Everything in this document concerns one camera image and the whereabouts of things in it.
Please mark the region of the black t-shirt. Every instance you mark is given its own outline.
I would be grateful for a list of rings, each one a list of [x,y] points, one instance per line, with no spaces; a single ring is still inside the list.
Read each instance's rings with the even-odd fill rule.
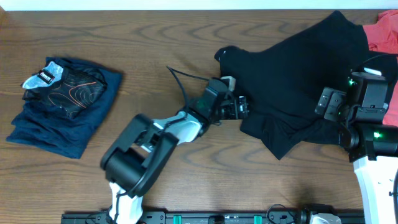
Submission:
[[[340,125],[315,108],[324,87],[346,91],[361,63],[381,71],[390,88],[397,82],[397,60],[370,51],[363,27],[339,11],[262,52],[228,46],[215,59],[222,76],[236,79],[235,93],[248,98],[241,131],[278,159],[301,141],[338,144]]]

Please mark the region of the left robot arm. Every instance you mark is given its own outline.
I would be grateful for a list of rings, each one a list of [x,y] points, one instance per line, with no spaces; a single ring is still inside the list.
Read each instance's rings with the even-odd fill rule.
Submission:
[[[150,119],[138,114],[129,122],[101,159],[113,202],[107,223],[137,223],[143,196],[153,186],[174,149],[204,135],[222,120],[244,119],[249,113],[245,96],[234,94],[235,79],[214,78],[202,96],[186,99],[175,116]]]

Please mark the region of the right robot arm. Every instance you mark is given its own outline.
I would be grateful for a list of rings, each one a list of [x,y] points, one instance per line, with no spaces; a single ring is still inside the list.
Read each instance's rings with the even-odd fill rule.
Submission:
[[[353,72],[347,91],[325,87],[315,108],[342,125],[338,144],[353,163],[366,223],[397,223],[397,127],[382,122],[387,90],[383,76]]]

